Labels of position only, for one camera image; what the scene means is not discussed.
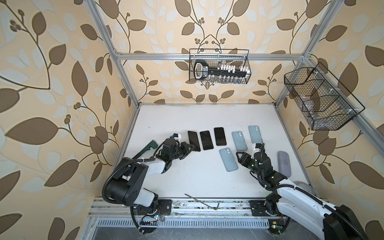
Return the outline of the pale blue phone case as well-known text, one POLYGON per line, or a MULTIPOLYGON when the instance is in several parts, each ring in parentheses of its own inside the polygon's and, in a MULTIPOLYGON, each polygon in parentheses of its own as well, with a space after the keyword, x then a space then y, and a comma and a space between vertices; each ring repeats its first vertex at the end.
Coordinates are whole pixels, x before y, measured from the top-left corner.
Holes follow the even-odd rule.
POLYGON ((245 152, 248 149, 243 132, 232 132, 232 138, 235 144, 235 148, 238 152, 245 152))
POLYGON ((251 142, 253 144, 263 144, 263 138, 260 131, 260 127, 256 125, 248 126, 251 142))
POLYGON ((227 172, 233 172, 238 169, 235 157, 230 148, 220 149, 219 154, 227 172))

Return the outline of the black phone front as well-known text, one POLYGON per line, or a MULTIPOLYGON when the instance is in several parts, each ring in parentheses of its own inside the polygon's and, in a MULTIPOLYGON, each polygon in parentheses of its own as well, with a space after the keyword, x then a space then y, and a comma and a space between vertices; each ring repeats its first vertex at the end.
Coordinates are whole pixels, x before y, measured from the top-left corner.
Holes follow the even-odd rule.
POLYGON ((200 152, 201 148, 197 132, 188 131, 188 137, 190 144, 194 146, 193 151, 200 152))

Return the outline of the black phone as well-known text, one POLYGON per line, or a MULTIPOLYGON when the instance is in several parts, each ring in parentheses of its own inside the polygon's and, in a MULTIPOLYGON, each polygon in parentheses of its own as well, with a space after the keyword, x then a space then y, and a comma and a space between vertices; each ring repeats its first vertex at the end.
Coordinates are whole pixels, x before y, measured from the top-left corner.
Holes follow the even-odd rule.
POLYGON ((227 145, 225 131, 224 131, 223 127, 214 128, 214 134, 215 134, 215 140, 216 140, 217 146, 226 146, 227 145))
POLYGON ((201 148, 197 132, 188 131, 188 137, 190 144, 194 146, 193 151, 200 152, 201 148))
POLYGON ((213 145, 210 131, 202 131, 200 132, 200 136, 201 136, 203 150, 204 151, 212 150, 214 148, 214 145, 213 145))

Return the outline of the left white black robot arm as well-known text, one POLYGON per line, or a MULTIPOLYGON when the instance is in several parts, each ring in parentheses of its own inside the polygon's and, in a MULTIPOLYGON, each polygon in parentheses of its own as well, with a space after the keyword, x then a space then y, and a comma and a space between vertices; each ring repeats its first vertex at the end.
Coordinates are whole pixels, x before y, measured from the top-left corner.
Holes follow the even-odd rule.
POLYGON ((104 183, 103 200, 110 204, 138 207, 142 213, 159 214, 159 197, 143 188, 145 178, 165 173, 174 160, 185 159, 194 149, 194 145, 180 142, 178 134, 170 136, 161 144, 150 141, 133 158, 124 157, 119 162, 104 183))

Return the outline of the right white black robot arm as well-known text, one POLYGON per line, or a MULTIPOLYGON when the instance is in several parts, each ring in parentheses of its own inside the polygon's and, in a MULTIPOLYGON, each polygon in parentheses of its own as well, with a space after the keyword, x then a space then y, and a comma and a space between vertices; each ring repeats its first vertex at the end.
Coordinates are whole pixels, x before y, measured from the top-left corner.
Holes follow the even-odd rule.
POLYGON ((268 215, 287 216, 321 240, 368 239, 350 208, 328 203, 275 171, 264 144, 256 144, 252 155, 237 152, 236 156, 238 162, 250 170, 261 187, 270 192, 265 201, 268 215))

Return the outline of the green black hand tool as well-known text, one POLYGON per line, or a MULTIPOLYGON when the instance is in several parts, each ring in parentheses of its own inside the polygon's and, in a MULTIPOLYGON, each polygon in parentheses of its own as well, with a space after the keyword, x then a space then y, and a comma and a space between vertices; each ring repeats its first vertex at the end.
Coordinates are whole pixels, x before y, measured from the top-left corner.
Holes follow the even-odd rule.
POLYGON ((152 140, 150 141, 139 153, 137 153, 132 159, 136 160, 140 158, 144 153, 148 152, 149 150, 156 150, 159 145, 156 143, 156 141, 152 140))

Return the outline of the grey oval pad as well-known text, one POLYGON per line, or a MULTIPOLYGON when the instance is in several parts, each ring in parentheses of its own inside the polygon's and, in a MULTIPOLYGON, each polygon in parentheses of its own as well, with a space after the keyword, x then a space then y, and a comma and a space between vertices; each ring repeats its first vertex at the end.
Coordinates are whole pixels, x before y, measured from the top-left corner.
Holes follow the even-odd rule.
POLYGON ((292 168, 289 154, 284 151, 278 151, 277 158, 279 173, 290 178, 292 176, 292 168))

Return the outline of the metal hex key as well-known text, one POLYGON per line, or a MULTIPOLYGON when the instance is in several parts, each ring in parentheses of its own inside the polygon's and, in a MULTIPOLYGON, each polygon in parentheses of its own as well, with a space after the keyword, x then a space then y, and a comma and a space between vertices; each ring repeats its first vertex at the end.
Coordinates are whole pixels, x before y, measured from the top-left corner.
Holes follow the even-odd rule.
POLYGON ((202 204, 203 206, 207 207, 208 209, 211 209, 211 210, 214 210, 214 211, 217 211, 219 209, 219 207, 220 207, 220 203, 218 203, 216 207, 212 207, 212 206, 208 205, 207 203, 205 203, 205 202, 203 202, 203 201, 201 201, 201 200, 199 200, 199 199, 197 199, 195 197, 192 197, 191 195, 185 194, 185 196, 187 196, 188 198, 196 201, 197 203, 202 204))

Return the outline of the black socket holder tool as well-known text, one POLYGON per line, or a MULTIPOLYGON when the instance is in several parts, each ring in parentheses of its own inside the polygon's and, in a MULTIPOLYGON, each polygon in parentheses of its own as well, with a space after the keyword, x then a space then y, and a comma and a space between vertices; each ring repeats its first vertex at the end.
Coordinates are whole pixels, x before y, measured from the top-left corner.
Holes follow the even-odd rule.
POLYGON ((192 68, 196 80, 207 81, 246 81, 251 76, 251 70, 247 66, 223 65, 218 62, 216 67, 204 60, 197 60, 192 68))

